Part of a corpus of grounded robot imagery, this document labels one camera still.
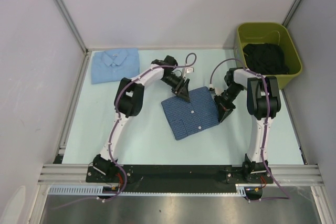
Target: folded shirt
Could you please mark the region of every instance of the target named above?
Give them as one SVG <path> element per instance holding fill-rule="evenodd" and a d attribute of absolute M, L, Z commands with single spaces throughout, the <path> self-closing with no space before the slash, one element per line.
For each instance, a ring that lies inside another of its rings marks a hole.
<path fill-rule="evenodd" d="M 191 90 L 189 96 L 190 103 L 179 97 L 161 102 L 176 140 L 219 124 L 218 110 L 207 87 Z"/>
<path fill-rule="evenodd" d="M 91 65 L 91 83 L 120 81 L 139 74 L 140 62 L 137 48 L 112 49 L 96 52 Z"/>

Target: white wall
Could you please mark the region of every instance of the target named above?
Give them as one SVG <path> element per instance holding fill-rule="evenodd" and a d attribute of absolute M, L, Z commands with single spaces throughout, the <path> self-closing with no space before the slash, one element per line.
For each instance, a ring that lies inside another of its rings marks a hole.
<path fill-rule="evenodd" d="M 336 206 L 336 0 L 303 0 L 289 31 L 303 62 L 286 88 L 309 163 L 318 163 Z"/>
<path fill-rule="evenodd" d="M 238 24 L 282 23 L 294 0 L 64 0 L 88 48 L 232 47 Z"/>
<path fill-rule="evenodd" d="M 24 185 L 23 223 L 41 167 L 55 151 L 83 54 L 53 0 L 0 6 L 0 216 Z"/>

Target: light blue folded shirt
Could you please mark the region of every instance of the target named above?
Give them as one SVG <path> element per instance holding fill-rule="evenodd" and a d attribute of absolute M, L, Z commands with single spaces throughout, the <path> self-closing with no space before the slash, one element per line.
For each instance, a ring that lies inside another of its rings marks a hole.
<path fill-rule="evenodd" d="M 140 62 L 137 48 L 120 48 L 96 52 L 92 59 L 91 83 L 120 81 L 139 75 Z"/>

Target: white table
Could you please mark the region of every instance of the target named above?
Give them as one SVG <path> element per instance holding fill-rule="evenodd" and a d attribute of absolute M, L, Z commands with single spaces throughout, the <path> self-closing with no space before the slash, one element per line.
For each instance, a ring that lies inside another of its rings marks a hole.
<path fill-rule="evenodd" d="M 188 74 L 189 90 L 208 86 L 211 72 L 224 59 L 234 58 L 232 50 L 141 50 L 140 72 L 154 59 L 173 56 L 183 65 L 188 53 L 197 54 L 195 72 Z M 91 84 L 91 60 L 85 76 L 75 117 L 72 122 L 64 164 L 89 164 L 107 140 L 114 117 L 114 98 L 119 82 Z M 235 67 L 234 61 L 222 64 L 213 83 L 226 87 L 224 75 Z M 120 139 L 121 164 L 172 165 L 240 165 L 249 146 L 251 116 L 246 108 L 246 91 L 235 100 L 236 109 L 223 123 L 180 141 L 173 133 L 161 107 L 161 101 L 172 97 L 171 87 L 157 81 L 145 91 L 143 107 L 128 131 Z M 270 164 L 303 164 L 288 110 L 281 94 L 282 107 L 269 133 Z"/>

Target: metal floor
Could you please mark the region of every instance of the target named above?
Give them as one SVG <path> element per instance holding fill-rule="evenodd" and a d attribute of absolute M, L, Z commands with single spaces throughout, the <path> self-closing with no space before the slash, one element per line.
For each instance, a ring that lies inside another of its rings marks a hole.
<path fill-rule="evenodd" d="M 264 196 L 281 195 L 276 187 L 265 189 Z M 49 195 L 40 223 L 321 223 L 310 187 L 286 189 L 292 196 L 291 200 L 249 204 L 241 197 L 119 196 L 111 202 L 88 199 L 57 210 L 52 208 L 79 196 Z"/>

